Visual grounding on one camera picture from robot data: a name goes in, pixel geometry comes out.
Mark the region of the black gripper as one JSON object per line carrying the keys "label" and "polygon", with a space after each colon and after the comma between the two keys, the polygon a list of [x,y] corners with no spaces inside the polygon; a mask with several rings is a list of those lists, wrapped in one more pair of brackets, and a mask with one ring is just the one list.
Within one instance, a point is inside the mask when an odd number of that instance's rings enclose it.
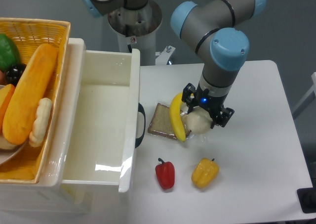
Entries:
{"label": "black gripper", "polygon": [[213,129],[215,126],[224,128],[235,112],[231,108],[224,107],[226,97],[227,95],[221,97],[207,95],[200,86],[196,90],[193,84],[188,83],[183,89],[181,100],[187,105],[188,113],[197,106],[206,110],[212,119],[210,128]]}

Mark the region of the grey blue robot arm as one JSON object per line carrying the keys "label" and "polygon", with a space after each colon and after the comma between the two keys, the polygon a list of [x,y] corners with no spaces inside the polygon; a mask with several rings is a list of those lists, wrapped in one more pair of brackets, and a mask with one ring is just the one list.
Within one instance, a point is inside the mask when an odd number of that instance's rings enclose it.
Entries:
{"label": "grey blue robot arm", "polygon": [[[152,0],[82,0],[94,17],[107,16],[118,37],[120,51],[141,52],[141,63],[155,62],[156,31],[162,11]],[[204,109],[213,126],[224,127],[234,114],[224,101],[244,65],[248,52],[247,36],[236,25],[261,13],[267,0],[212,0],[205,6],[192,1],[180,4],[172,13],[170,26],[203,61],[197,87],[188,84],[182,100],[190,111]]]}

